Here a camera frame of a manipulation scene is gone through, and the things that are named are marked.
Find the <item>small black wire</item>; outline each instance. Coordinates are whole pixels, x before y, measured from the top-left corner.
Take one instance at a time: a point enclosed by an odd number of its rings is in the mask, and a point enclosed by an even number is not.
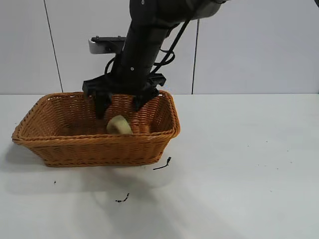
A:
[[[160,51],[161,51],[161,52],[164,52],[164,53],[169,53],[169,51],[162,50],[162,49],[160,49]],[[161,66],[166,66],[166,65],[172,63],[173,60],[175,60],[175,57],[176,57],[176,56],[175,56],[175,53],[174,53],[173,51],[170,53],[170,55],[172,55],[172,57],[171,57],[169,60],[165,61],[164,63],[155,62],[154,65],[155,65],[155,66],[159,66],[159,65],[161,65]]]
[[[124,200],[115,200],[115,202],[117,202],[117,203],[123,203],[123,202],[125,202],[128,198],[129,198],[129,193],[126,195],[126,198],[124,199]]]
[[[105,67],[105,72],[104,72],[105,75],[108,73],[109,68],[110,68],[110,65],[112,64],[112,62],[114,62],[114,60],[115,60],[115,57],[113,57],[113,58],[108,62],[108,64],[106,65],[106,67]]]
[[[169,164],[169,162],[170,162],[170,160],[171,160],[171,157],[168,157],[168,159],[167,159],[167,163],[166,163],[166,165],[165,165],[165,166],[162,166],[162,167],[159,167],[159,168],[153,168],[153,170],[158,170],[158,169],[162,169],[162,168],[167,167],[167,166],[168,166],[168,164]]]
[[[181,27],[181,29],[179,30],[176,38],[174,39],[172,45],[170,46],[167,54],[163,57],[162,61],[159,63],[159,65],[157,65],[154,70],[151,71],[151,74],[155,74],[160,68],[161,66],[163,66],[163,64],[166,62],[166,60],[169,58],[169,55],[173,52],[174,48],[176,47],[176,45],[178,44],[178,41],[180,40],[181,36],[183,35],[185,29],[187,28],[189,22],[193,19],[193,17],[195,16],[197,10],[200,8],[200,6],[204,3],[205,0],[202,1],[198,1],[197,5],[195,6],[192,15],[184,22],[183,26]]]

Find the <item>wicker basket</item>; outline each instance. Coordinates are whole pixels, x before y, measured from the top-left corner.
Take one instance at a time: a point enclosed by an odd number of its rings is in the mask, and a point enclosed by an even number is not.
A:
[[[107,122],[123,115],[133,135],[110,135]],[[82,92],[41,98],[16,127],[12,140],[40,156],[49,167],[144,165],[158,162],[180,126],[172,96],[164,91],[139,112],[132,96],[114,95],[104,120]]]

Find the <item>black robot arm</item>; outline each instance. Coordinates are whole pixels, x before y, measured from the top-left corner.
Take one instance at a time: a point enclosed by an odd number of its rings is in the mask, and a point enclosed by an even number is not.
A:
[[[127,37],[93,37],[92,53],[115,53],[113,67],[105,74],[83,83],[86,96],[95,99],[96,116],[103,118],[112,94],[133,95],[133,107],[138,111],[159,92],[165,77],[157,70],[172,54],[189,21],[213,16],[226,1],[220,0],[130,0],[132,22]],[[181,22],[185,22],[166,56],[152,70],[165,38]]]

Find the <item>white tabletop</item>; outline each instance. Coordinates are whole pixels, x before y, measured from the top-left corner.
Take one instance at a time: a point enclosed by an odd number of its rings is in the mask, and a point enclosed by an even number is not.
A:
[[[180,135],[133,168],[47,168],[11,143],[39,98],[0,96],[0,238],[319,238],[319,95],[175,96]]]

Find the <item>banana piece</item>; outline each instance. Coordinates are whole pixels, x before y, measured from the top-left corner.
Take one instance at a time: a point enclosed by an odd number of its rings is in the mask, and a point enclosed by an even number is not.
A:
[[[108,122],[106,130],[109,134],[133,134],[129,123],[123,116],[113,117]]]

